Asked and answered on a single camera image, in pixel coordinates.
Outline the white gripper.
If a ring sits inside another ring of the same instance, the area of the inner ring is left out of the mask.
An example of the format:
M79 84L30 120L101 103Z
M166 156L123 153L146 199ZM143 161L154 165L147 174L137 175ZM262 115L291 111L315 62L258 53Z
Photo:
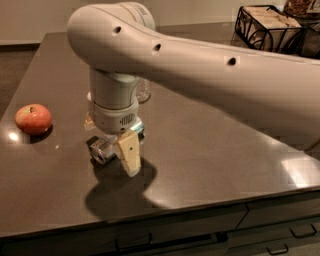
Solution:
M107 109L92 100L87 94L88 112L84 121L84 129L90 131L96 127L106 134L119 134L131 128L137 120L139 103L133 103L119 110ZM138 135L132 130L123 133L117 140L117 156L129 177L138 174L141 168L140 144Z

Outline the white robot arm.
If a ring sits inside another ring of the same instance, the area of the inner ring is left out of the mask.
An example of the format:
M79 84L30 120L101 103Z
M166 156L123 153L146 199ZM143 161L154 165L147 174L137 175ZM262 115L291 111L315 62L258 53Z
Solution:
M90 68L89 115L101 131L116 135L115 152L129 176L140 170L134 128L142 78L319 155L317 60L167 36L156 32L148 9L135 2L79 8L68 21L67 37Z

